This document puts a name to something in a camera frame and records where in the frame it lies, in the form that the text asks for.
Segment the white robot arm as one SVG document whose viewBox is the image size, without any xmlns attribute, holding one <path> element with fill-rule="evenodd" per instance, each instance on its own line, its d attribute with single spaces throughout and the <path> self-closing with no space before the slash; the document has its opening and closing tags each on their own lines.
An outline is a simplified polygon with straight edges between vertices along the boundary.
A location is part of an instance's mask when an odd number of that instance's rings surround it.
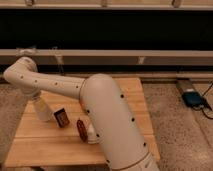
<svg viewBox="0 0 213 171">
<path fill-rule="evenodd" d="M 79 100 L 110 171 L 160 171 L 121 88 L 111 76 L 94 74 L 84 79 L 42 74 L 31 58 L 21 57 L 3 77 L 30 98 L 45 90 Z"/>
</svg>

